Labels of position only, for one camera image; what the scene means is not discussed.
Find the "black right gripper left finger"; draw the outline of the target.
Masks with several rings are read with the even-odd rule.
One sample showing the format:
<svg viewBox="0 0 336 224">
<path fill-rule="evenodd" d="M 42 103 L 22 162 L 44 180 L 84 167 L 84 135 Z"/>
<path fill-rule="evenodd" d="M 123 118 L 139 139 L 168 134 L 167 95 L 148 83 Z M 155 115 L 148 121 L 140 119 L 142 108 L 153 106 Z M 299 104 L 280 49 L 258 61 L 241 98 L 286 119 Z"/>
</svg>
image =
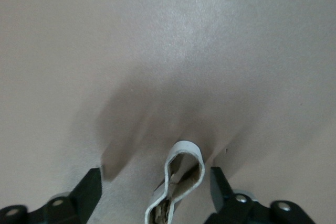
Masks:
<svg viewBox="0 0 336 224">
<path fill-rule="evenodd" d="M 28 212 L 25 205 L 1 209 L 1 223 L 87 223 L 102 195 L 99 168 L 90 169 L 67 196 L 51 199 Z"/>
</svg>

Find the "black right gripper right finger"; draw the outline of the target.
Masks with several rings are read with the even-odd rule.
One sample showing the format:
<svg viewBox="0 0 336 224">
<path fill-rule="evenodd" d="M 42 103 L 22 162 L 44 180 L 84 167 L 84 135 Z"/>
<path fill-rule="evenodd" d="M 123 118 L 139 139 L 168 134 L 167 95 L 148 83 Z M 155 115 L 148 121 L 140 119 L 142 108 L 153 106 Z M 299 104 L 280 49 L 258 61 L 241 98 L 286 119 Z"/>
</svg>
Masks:
<svg viewBox="0 0 336 224">
<path fill-rule="evenodd" d="M 247 193 L 234 191 L 220 167 L 211 168 L 211 196 L 215 212 L 207 223 L 314 223 L 292 201 L 276 200 L 265 207 Z"/>
</svg>

